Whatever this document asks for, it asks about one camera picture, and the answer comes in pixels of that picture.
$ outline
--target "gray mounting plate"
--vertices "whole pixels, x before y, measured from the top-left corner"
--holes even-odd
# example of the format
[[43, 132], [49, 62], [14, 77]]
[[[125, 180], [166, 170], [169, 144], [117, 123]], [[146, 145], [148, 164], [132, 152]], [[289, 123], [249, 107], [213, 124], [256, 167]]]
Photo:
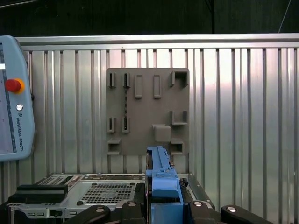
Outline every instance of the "gray mounting plate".
[[144, 155], [156, 145], [170, 154], [189, 152], [188, 69], [110, 68], [106, 74], [108, 154]]

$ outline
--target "corrugated metal wall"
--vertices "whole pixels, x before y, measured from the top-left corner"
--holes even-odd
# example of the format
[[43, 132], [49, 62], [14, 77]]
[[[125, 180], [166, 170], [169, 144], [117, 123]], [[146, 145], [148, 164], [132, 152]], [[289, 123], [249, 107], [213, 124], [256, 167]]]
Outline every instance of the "corrugated metal wall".
[[177, 67], [190, 70], [191, 96], [190, 154], [173, 157], [177, 171], [217, 209], [297, 223], [299, 35], [104, 39], [20, 38], [37, 136], [30, 158], [1, 163], [2, 201], [52, 172], [144, 172], [145, 156], [107, 156], [105, 72]]

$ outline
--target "red emergency stop button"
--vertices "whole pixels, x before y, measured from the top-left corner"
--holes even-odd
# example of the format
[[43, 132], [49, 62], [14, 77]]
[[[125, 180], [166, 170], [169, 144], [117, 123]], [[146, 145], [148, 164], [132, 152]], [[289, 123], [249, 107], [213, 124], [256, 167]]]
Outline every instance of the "red emergency stop button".
[[8, 79], [5, 82], [5, 89], [9, 92], [18, 92], [20, 91], [21, 87], [21, 83], [15, 79]]

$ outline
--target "touchscreen display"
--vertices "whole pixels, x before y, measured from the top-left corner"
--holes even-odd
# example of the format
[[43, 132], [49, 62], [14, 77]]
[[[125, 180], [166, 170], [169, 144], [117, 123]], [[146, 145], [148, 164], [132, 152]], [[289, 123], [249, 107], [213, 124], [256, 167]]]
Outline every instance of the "touchscreen display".
[[0, 154], [16, 152], [11, 107], [4, 86], [6, 80], [4, 54], [0, 44]]

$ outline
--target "dark ceiling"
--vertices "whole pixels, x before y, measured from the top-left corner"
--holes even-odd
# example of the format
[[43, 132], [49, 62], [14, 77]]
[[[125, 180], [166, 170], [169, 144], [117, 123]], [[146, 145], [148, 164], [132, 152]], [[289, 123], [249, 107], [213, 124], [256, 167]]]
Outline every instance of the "dark ceiling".
[[[277, 33], [288, 3], [214, 0], [215, 33]], [[299, 0], [291, 1], [281, 32], [299, 33]], [[0, 8], [0, 35], [210, 33], [211, 12], [205, 0], [40, 0]]]

